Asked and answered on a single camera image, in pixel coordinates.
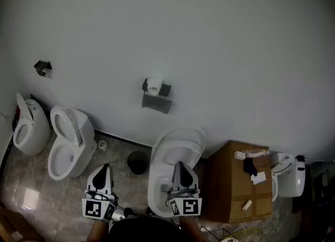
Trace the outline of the white boxy toilet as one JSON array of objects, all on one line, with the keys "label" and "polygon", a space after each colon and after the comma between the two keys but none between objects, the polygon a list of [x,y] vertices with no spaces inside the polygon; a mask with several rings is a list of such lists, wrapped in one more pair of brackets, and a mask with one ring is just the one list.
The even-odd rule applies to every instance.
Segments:
[{"label": "white boxy toilet", "polygon": [[304,162],[298,162],[296,156],[286,153],[270,155],[272,176],[272,202],[277,197],[294,198],[303,194],[306,178]]}]

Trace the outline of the white paper sheet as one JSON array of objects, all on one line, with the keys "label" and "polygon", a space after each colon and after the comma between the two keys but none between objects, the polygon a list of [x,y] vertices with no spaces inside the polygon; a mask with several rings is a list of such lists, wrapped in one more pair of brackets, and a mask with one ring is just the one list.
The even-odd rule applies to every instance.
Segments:
[{"label": "white paper sheet", "polygon": [[258,172],[256,175],[251,175],[250,176],[251,181],[253,182],[254,185],[257,185],[259,183],[265,182],[266,181],[266,174],[264,171]]}]

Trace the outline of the dark cloth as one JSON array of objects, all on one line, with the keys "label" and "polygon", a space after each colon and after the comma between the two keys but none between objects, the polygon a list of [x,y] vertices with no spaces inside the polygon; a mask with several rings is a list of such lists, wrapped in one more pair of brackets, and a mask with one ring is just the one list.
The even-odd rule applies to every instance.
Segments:
[{"label": "dark cloth", "polygon": [[246,158],[243,162],[243,171],[248,173],[249,176],[257,176],[258,171],[253,163],[252,158]]}]

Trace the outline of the person's left forearm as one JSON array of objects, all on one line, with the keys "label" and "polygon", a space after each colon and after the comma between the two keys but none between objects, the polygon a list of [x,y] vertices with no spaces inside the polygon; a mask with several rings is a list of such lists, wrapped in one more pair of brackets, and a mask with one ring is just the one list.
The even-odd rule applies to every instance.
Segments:
[{"label": "person's left forearm", "polygon": [[94,221],[86,242],[105,242],[109,233],[109,223]]}]

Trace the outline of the person's dark shirt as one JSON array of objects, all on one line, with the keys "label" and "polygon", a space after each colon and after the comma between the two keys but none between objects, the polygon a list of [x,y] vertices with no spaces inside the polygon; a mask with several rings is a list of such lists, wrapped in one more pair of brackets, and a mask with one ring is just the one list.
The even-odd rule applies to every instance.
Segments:
[{"label": "person's dark shirt", "polygon": [[104,242],[191,242],[191,239],[171,222],[141,216],[115,223]]}]

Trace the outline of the white toilet paper roll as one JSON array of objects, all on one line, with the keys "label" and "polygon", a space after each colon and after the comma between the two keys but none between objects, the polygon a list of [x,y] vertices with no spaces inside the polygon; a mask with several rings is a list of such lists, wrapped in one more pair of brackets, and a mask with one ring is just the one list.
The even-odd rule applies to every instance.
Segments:
[{"label": "white toilet paper roll", "polygon": [[159,95],[161,87],[163,85],[162,77],[151,77],[147,80],[147,92],[151,96]]}]

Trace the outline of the dark equipment pile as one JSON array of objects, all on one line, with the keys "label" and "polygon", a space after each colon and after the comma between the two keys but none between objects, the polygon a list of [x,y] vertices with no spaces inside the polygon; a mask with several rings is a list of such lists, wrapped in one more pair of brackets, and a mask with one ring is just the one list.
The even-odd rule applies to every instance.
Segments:
[{"label": "dark equipment pile", "polygon": [[335,241],[335,160],[310,165],[312,236],[319,242]]}]

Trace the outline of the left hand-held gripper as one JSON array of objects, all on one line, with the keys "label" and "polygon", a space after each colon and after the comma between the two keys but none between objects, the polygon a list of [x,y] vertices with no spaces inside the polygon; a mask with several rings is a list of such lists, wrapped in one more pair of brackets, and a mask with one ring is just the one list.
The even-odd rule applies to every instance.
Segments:
[{"label": "left hand-held gripper", "polygon": [[85,198],[82,199],[83,216],[92,220],[110,222],[118,206],[118,197],[112,193],[113,187],[111,165],[104,164],[96,168],[88,177]]}]

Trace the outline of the white rounded toilet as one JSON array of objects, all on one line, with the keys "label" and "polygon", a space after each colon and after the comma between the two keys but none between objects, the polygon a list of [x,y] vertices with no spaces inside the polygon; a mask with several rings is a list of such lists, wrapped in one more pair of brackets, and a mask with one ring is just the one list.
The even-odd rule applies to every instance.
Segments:
[{"label": "white rounded toilet", "polygon": [[37,101],[25,100],[20,93],[16,94],[16,100],[20,115],[14,130],[14,145],[26,155],[38,155],[51,135],[48,119]]}]

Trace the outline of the person's right forearm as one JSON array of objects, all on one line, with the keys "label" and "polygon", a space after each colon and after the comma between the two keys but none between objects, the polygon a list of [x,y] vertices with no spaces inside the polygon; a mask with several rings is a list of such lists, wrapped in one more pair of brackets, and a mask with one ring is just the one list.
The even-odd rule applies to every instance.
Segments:
[{"label": "person's right forearm", "polygon": [[193,217],[180,216],[179,222],[181,230],[190,237],[192,242],[209,242]]}]

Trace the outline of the small black wall bracket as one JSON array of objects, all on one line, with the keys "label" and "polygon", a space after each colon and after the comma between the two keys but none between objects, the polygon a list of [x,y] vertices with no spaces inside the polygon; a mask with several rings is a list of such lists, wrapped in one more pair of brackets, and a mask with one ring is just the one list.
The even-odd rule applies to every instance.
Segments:
[{"label": "small black wall bracket", "polygon": [[34,68],[39,76],[51,78],[52,66],[50,61],[40,60],[34,65]]}]

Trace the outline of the brown cardboard box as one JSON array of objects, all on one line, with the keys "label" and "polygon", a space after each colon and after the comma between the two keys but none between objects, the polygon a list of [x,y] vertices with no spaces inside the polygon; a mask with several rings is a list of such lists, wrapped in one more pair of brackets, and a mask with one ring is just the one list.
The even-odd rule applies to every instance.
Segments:
[{"label": "brown cardboard box", "polygon": [[[248,173],[243,171],[243,161],[233,153],[246,149],[265,149],[267,146],[229,141],[206,162],[200,195],[202,196],[202,220],[217,223],[243,223],[259,220],[272,214],[272,179],[268,156],[255,158],[258,172],[264,171],[266,181],[254,185]],[[242,207],[248,201],[247,211]]]}]

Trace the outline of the black round waste bin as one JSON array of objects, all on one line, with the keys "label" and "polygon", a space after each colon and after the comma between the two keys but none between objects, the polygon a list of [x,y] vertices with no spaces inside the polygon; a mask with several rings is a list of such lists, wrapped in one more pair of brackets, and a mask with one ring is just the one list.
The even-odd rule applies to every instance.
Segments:
[{"label": "black round waste bin", "polygon": [[135,151],[128,156],[127,165],[135,175],[142,175],[149,168],[150,158],[144,152]]}]

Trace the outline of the black wall paper holder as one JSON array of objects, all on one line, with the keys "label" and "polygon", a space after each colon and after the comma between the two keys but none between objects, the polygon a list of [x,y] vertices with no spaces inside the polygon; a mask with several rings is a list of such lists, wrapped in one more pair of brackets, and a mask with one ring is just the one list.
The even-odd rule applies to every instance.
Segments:
[{"label": "black wall paper holder", "polygon": [[173,101],[169,99],[172,86],[167,85],[163,82],[159,95],[151,96],[147,92],[147,80],[148,78],[146,78],[142,84],[142,90],[143,90],[142,107],[150,108],[155,111],[168,114],[173,104]]}]

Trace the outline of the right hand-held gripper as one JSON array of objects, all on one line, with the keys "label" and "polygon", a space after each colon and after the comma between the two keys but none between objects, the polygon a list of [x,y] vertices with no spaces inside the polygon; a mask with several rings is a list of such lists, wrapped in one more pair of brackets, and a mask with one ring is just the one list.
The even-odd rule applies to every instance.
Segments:
[{"label": "right hand-held gripper", "polygon": [[189,165],[179,161],[173,172],[173,190],[167,195],[174,216],[199,216],[202,198],[199,197],[198,176]]}]

